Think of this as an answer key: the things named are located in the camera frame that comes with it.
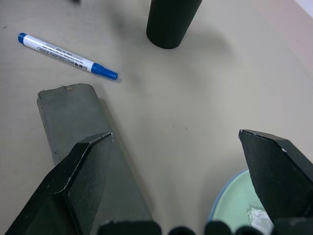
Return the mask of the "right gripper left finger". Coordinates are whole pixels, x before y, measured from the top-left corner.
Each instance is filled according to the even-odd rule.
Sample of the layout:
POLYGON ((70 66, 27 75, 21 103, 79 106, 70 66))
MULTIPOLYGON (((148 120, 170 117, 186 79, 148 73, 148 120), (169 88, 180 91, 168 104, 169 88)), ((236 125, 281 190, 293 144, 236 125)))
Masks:
POLYGON ((113 133, 79 141, 42 180, 8 235, 89 235, 105 187, 113 133))

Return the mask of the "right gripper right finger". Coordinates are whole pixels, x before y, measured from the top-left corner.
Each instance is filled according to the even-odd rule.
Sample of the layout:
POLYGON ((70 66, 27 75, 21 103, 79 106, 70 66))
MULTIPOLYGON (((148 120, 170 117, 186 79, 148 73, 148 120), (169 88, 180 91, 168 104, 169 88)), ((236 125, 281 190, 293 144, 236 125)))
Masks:
POLYGON ((312 217, 313 164, 288 139, 239 131, 255 192, 270 219, 312 217))

